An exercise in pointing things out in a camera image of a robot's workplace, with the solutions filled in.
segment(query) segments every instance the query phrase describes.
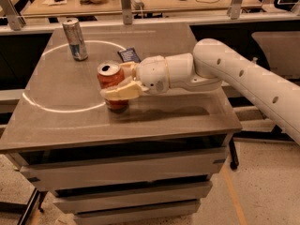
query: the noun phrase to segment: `concrete floor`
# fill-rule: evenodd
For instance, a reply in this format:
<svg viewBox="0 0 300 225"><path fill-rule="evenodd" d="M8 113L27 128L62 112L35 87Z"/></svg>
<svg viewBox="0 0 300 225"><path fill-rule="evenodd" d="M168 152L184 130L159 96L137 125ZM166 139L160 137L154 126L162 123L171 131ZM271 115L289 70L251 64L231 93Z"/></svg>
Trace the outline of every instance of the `concrete floor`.
<svg viewBox="0 0 300 225"><path fill-rule="evenodd" d="M292 142L236 142L238 170L227 159L196 214L122 225L300 225L300 146ZM0 201L26 203L34 189L4 157L0 157ZM48 194L44 213L34 210L30 225L75 225L52 205ZM0 224L17 225L19 217L0 213Z"/></svg>

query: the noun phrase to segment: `soda can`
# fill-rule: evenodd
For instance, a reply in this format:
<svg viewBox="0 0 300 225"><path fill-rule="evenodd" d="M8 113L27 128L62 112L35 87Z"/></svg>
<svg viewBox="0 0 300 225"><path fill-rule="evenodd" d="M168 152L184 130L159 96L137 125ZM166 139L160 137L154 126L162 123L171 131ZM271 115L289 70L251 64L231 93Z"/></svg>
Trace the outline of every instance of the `soda can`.
<svg viewBox="0 0 300 225"><path fill-rule="evenodd" d="M106 61L97 67L97 79L101 88L116 86L125 78L124 70L114 61ZM105 99L106 105L111 110L121 110L126 108L128 100L111 101Z"/></svg>
<svg viewBox="0 0 300 225"><path fill-rule="evenodd" d="M67 37L69 48L71 49L73 58L82 61L87 58L83 33L76 18L69 18L63 22L63 28Z"/></svg>

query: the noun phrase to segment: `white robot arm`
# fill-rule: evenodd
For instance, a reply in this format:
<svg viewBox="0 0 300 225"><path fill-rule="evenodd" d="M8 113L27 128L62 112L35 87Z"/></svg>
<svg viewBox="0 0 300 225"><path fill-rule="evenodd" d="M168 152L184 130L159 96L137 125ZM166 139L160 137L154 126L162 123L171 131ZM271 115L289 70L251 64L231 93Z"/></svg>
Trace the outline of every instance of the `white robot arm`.
<svg viewBox="0 0 300 225"><path fill-rule="evenodd" d="M170 88L209 91L225 81L300 144L300 87L264 69L220 41L203 39L186 53L149 57L125 64L130 76L117 87L101 92L109 100L133 99Z"/></svg>

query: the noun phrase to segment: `workbench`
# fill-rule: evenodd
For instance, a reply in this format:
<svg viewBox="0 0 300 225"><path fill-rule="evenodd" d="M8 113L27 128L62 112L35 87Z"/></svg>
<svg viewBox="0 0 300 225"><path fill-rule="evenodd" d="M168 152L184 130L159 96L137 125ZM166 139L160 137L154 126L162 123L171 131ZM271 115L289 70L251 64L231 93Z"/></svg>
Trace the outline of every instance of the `workbench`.
<svg viewBox="0 0 300 225"><path fill-rule="evenodd" d="M121 62L134 47L143 60L192 53L184 23L83 27L88 59L73 59L56 29L7 124L0 152L39 192L99 225L192 214L228 155L241 124L222 88L173 89L110 111L99 94L98 64Z"/></svg>
<svg viewBox="0 0 300 225"><path fill-rule="evenodd" d="M103 0L98 4L81 5L80 0L67 1L66 4L48 6L46 0L35 0L33 4L24 12L26 17L35 16L82 16L82 15L108 15L121 14L121 0ZM228 9L232 0L142 0L144 8L142 11L132 8L134 13L157 13L157 12L177 12L177 11L199 11ZM262 3L259 0L243 0L242 8L260 8Z"/></svg>

